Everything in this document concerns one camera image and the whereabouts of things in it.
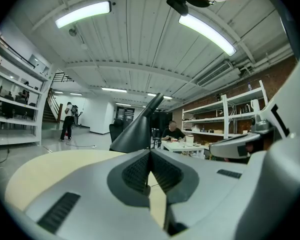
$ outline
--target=shelving unit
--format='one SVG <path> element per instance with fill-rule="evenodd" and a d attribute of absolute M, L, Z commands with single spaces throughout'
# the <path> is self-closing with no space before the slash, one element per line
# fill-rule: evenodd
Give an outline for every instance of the shelving unit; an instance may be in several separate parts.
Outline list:
<path fill-rule="evenodd" d="M 5 41 L 0 39 L 0 70 L 11 72 L 14 76 L 18 76 L 18 79 L 11 78 L 9 75 L 4 74 L 0 71 L 0 77 L 13 83 L 14 85 L 21 87 L 31 93 L 37 95 L 36 106 L 30 106 L 16 102 L 14 100 L 9 100 L 0 96 L 0 101 L 3 103 L 13 104 L 14 106 L 20 106 L 30 110 L 34 110 L 34 118 L 24 119 L 24 118 L 5 118 L 0 116 L 1 123 L 9 123 L 15 125 L 30 126 L 28 130 L 21 130 L 16 133 L 15 130 L 2 130 L 0 131 L 0 145 L 12 145 L 12 144 L 21 144 L 21 143 L 40 143 L 41 142 L 41 128 L 42 128 L 42 119 L 44 113 L 45 102 L 47 99 L 48 91 L 52 83 L 53 75 L 56 71 L 56 67 L 52 65 L 49 69 L 47 77 L 35 70 L 35 67 L 31 65 L 25 58 L 23 58 L 17 51 L 10 47 Z M 28 85 L 25 85 L 21 82 L 22 78 L 30 76 L 29 79 L 36 79 L 41 83 L 41 90 L 34 89 Z"/>
<path fill-rule="evenodd" d="M 241 93 L 239 95 L 236 95 L 234 97 L 227 98 L 227 95 L 222 95 L 221 100 L 207 104 L 204 106 L 196 107 L 193 109 L 189 110 L 182 110 L 182 127 L 181 130 L 184 133 L 190 133 L 190 134 L 200 134 L 200 135 L 212 135 L 212 136 L 220 136 L 223 137 L 224 139 L 230 138 L 230 137 L 237 137 L 240 136 L 241 134 L 237 133 L 229 133 L 229 123 L 230 121 L 233 121 L 235 124 L 234 128 L 237 128 L 237 121 L 238 120 L 246 120 L 252 118 L 254 115 L 257 115 L 259 113 L 252 111 L 252 112 L 247 112 L 247 113 L 242 113 L 242 114 L 232 114 L 229 115 L 228 112 L 228 107 L 233 107 L 236 111 L 236 106 L 245 104 L 245 103 L 250 103 L 251 100 L 255 99 L 264 99 L 265 105 L 268 104 L 268 98 L 266 94 L 266 90 L 264 88 L 264 85 L 262 81 L 259 81 L 260 87 Z M 215 110 L 223 110 L 223 115 L 220 117 L 212 117 L 212 118 L 204 118 L 204 119 L 193 119 L 193 120 L 184 120 L 184 115 L 185 114 L 191 114 L 191 115 L 196 115 L 196 114 L 202 114 L 210 111 L 215 111 Z M 200 132 L 200 131 L 190 131 L 190 130 L 184 130 L 184 124 L 191 123 L 193 124 L 204 124 L 204 123 L 216 123 L 216 122 L 224 122 L 223 124 L 223 133 L 211 133 L 211 132 Z"/>

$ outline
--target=white shirt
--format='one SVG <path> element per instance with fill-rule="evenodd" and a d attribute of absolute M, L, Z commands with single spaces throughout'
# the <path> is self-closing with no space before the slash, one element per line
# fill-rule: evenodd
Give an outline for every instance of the white shirt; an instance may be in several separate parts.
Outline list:
<path fill-rule="evenodd" d="M 68 113 L 65 114 L 65 116 L 66 116 L 66 117 L 74 117 L 75 115 L 74 115 L 74 114 L 72 113 L 72 111 L 71 111 L 72 105 L 69 104 L 69 105 L 66 106 L 66 108 L 69 109 L 69 110 L 68 110 Z"/>

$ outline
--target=round wooden table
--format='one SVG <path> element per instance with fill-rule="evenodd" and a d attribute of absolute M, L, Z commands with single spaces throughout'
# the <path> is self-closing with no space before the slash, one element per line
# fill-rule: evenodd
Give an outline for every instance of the round wooden table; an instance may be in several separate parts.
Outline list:
<path fill-rule="evenodd" d="M 124 155 L 108 150 L 64 150 L 38 156 L 23 164 L 9 180 L 4 200 L 24 211 L 43 191 L 86 165 Z M 166 212 L 166 195 L 158 186 L 152 173 L 148 178 L 151 188 L 150 212 L 157 223 L 163 226 Z"/>

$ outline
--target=brown wall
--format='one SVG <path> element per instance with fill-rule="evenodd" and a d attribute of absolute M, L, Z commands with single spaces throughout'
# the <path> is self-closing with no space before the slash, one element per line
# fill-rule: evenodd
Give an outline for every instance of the brown wall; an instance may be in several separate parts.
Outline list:
<path fill-rule="evenodd" d="M 228 88 L 225 88 L 221 91 L 215 92 L 210 94 L 206 97 L 200 98 L 194 102 L 191 102 L 183 107 L 177 108 L 173 111 L 173 120 L 176 121 L 178 127 L 181 129 L 182 125 L 182 109 L 190 110 L 197 107 L 201 107 L 210 103 L 214 103 L 217 101 L 216 94 L 219 93 L 220 95 L 226 95 L 227 98 L 231 98 L 233 96 L 245 93 L 248 91 L 248 83 L 250 82 L 252 89 L 256 89 L 260 87 L 259 80 L 262 80 L 263 86 L 266 91 L 266 95 L 268 100 L 270 100 L 276 92 L 280 89 L 280 87 L 284 84 L 292 70 L 295 68 L 297 64 L 296 58 L 291 56 L 280 63 L 259 72 L 251 77 L 248 77 Z M 260 109 L 265 107 L 265 103 L 263 99 L 259 100 Z M 237 106 L 237 114 L 239 114 L 239 109 L 241 106 Z M 210 111 L 202 114 L 196 114 L 196 118 L 214 118 L 216 117 L 216 111 Z M 185 127 L 191 127 L 190 124 L 184 124 Z M 212 122 L 212 123 L 200 123 L 198 124 L 199 128 L 214 129 L 214 130 L 223 130 L 224 129 L 224 122 Z M 251 126 L 251 120 L 240 120 L 237 122 L 237 133 L 242 134 L 243 130 L 249 130 Z M 233 123 L 231 122 L 229 125 L 229 133 L 233 133 Z M 199 142 L 216 142 L 223 139 L 223 137 L 213 136 L 213 135 L 200 135 L 195 134 L 194 139 Z"/>

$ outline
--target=backpack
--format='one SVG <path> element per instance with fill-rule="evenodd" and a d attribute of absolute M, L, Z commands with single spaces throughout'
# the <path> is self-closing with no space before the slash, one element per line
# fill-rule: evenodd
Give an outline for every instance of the backpack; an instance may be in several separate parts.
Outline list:
<path fill-rule="evenodd" d="M 78 116 L 78 106 L 72 105 L 71 112 L 75 117 L 77 117 Z"/>

